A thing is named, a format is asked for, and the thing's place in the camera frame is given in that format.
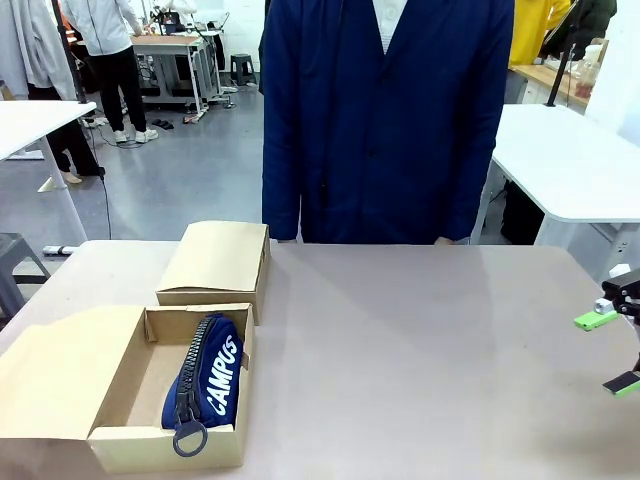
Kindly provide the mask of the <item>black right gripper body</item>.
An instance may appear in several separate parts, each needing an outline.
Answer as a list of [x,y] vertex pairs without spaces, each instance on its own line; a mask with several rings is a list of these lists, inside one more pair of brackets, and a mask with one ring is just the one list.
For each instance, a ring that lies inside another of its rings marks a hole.
[[639,320],[640,272],[631,270],[602,282],[604,298],[612,302],[614,310],[633,321]]

